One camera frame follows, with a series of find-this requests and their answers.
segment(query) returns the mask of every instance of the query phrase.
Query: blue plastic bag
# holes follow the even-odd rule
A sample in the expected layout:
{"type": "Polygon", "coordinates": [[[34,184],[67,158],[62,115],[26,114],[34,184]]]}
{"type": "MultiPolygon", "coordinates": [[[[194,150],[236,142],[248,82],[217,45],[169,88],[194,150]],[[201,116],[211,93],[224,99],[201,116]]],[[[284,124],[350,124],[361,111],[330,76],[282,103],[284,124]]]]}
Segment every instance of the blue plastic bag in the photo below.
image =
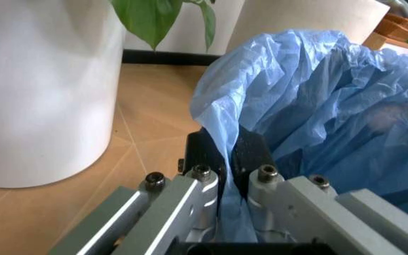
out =
{"type": "MultiPolygon", "coordinates": [[[[227,169],[240,123],[265,136],[285,178],[319,173],[408,213],[408,56],[337,31],[258,35],[207,69],[190,110],[227,169]]],[[[225,185],[219,238],[255,242],[231,171],[225,185]]]]}

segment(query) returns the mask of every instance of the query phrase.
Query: black baseboard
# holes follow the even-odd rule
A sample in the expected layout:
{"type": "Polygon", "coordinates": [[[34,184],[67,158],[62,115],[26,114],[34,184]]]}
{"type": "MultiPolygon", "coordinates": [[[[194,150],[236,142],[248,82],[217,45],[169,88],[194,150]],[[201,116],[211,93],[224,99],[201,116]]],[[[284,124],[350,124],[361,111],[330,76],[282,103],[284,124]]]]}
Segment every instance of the black baseboard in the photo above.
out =
{"type": "Polygon", "coordinates": [[[125,49],[122,63],[160,65],[210,65],[220,56],[174,52],[154,52],[151,50],[125,49]]]}

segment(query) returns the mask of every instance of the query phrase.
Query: green leaf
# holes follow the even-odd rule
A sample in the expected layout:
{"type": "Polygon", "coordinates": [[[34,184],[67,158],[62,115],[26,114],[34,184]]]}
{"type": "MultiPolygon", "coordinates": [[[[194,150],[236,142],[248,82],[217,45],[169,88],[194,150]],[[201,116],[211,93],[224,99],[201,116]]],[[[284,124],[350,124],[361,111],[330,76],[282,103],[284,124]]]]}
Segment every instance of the green leaf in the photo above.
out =
{"type": "Polygon", "coordinates": [[[206,50],[209,50],[215,37],[216,17],[214,10],[205,0],[184,0],[184,2],[196,4],[201,8],[202,17],[204,18],[204,24],[206,26],[206,50]]]}
{"type": "Polygon", "coordinates": [[[182,7],[182,0],[111,0],[128,31],[152,49],[165,38],[182,7]]]}

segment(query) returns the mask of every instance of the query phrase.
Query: tiled floor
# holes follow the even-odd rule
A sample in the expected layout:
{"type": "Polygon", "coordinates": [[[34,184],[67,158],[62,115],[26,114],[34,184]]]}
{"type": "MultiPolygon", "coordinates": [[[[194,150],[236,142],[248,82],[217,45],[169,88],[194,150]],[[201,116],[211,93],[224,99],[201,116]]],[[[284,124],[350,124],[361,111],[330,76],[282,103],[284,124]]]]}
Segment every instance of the tiled floor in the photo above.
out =
{"type": "Polygon", "coordinates": [[[203,66],[122,66],[113,137],[88,169],[63,181],[0,189],[0,254],[45,254],[116,187],[136,188],[146,173],[173,177],[186,135],[199,129],[189,114],[203,66]]]}

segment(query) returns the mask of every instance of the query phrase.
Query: white planter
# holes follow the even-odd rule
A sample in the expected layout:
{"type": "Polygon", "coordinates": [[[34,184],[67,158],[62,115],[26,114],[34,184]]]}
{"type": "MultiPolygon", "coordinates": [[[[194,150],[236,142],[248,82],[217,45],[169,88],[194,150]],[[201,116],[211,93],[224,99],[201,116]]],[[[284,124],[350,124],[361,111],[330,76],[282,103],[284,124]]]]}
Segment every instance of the white planter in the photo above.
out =
{"type": "Polygon", "coordinates": [[[0,187],[91,165],[112,129],[125,30],[105,0],[0,0],[0,187]]]}
{"type": "Polygon", "coordinates": [[[245,0],[227,49],[285,29],[340,30],[362,44],[388,9],[374,0],[245,0]]]}

